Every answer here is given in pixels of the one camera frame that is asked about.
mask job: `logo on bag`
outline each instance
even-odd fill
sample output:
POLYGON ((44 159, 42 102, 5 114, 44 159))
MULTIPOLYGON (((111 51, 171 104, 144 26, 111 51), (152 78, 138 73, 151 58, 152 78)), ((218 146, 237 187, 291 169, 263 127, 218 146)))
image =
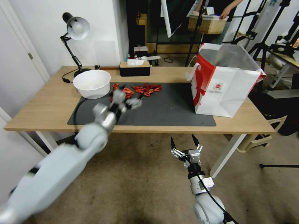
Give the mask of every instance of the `logo on bag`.
POLYGON ((217 82, 215 85, 214 85, 214 90, 221 90, 223 87, 223 83, 221 82, 217 82))

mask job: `black desk mat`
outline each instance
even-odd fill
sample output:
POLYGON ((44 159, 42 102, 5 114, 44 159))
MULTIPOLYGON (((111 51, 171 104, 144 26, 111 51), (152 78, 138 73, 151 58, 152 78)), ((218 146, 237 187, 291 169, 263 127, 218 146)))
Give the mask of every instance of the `black desk mat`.
MULTIPOLYGON (((131 84, 137 86, 144 83, 120 83, 120 86, 123 84, 132 89, 131 84)), ((117 125, 216 126, 213 116, 195 113, 190 83, 160 84, 162 85, 161 92, 154 92, 150 97, 143 97, 142 106, 123 113, 117 125)), ((139 95, 135 92, 132 97, 135 98, 139 95)), ((77 111, 76 123, 93 122, 95 118, 92 109, 97 103, 108 106, 111 103, 110 97, 106 95, 99 99, 85 100, 77 111)), ((74 113, 72 113, 68 124, 74 124, 73 115, 74 113)))

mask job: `door hinge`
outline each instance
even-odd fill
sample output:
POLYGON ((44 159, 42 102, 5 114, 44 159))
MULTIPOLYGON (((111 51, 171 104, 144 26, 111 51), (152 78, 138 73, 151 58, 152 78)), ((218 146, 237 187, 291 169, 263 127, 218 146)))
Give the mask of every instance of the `door hinge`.
POLYGON ((32 56, 31 53, 28 53, 28 56, 29 56, 29 58, 30 58, 31 60, 33 60, 33 56, 32 56))

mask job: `wicker basket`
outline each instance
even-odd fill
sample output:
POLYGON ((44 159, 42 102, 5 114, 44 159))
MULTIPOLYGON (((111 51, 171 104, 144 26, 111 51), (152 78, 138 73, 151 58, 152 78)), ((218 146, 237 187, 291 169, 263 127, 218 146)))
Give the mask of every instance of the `wicker basket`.
MULTIPOLYGON (((194 31, 198 16, 189 16, 188 30, 194 31)), ((219 16, 202 16, 202 23, 197 29, 198 33, 204 34, 221 34, 224 30, 226 19, 220 19, 219 16)))

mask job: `beige carpet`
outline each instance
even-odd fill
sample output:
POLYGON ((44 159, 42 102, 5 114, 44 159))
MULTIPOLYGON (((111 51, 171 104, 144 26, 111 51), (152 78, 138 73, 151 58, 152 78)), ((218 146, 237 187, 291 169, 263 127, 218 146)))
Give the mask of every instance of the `beige carpet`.
MULTIPOLYGON (((170 154, 170 136, 178 149, 194 146, 189 134, 112 134, 58 200, 27 223, 198 223, 187 170, 170 154)), ((228 140, 197 137, 208 174, 228 140)), ((266 148, 235 152, 212 194, 239 223, 298 223, 299 169, 258 166, 298 164, 298 143, 295 135, 276 135, 266 148)))

